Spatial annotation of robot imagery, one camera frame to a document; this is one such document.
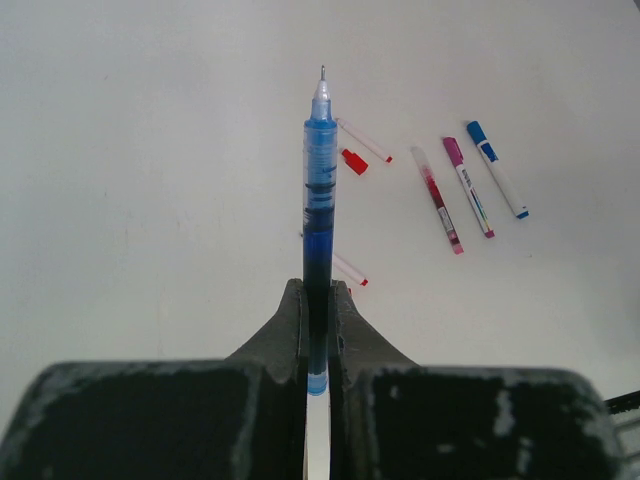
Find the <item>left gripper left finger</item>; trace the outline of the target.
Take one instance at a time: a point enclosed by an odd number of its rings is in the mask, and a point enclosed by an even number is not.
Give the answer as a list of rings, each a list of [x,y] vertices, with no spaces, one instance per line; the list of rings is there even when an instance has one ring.
[[[276,313],[224,359],[64,362],[27,388],[5,479],[303,479],[308,309]]]

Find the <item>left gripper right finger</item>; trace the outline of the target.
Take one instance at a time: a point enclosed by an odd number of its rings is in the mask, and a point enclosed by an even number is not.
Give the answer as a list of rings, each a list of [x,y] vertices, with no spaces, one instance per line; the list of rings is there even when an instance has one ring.
[[[334,479],[626,479],[604,401],[562,369],[421,366],[329,294]]]

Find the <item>pink white pen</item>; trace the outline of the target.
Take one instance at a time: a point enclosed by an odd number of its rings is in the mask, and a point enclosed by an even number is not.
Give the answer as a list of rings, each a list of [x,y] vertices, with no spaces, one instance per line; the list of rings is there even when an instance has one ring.
[[[490,226],[484,206],[473,185],[471,177],[465,167],[464,158],[459,145],[454,137],[443,137],[442,143],[445,151],[460,179],[461,185],[476,217],[476,220],[486,238],[494,238],[495,232]]]

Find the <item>white marker blue end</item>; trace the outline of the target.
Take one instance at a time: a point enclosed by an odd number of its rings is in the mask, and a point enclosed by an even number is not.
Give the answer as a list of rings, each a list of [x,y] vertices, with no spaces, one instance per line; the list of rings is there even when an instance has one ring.
[[[529,216],[529,209],[525,202],[517,192],[513,182],[505,173],[492,144],[486,137],[481,125],[478,121],[468,122],[466,130],[479,150],[485,164],[491,172],[494,181],[500,189],[504,199],[509,205],[512,213],[518,219],[524,219]]]

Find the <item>white pen blue print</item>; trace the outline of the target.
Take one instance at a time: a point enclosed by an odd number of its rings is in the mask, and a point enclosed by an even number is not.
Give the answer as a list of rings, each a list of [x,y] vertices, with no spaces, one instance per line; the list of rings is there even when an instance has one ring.
[[[323,394],[328,386],[328,309],[337,183],[337,123],[332,117],[326,69],[320,70],[304,122],[303,139],[303,285],[309,310],[307,391]]]

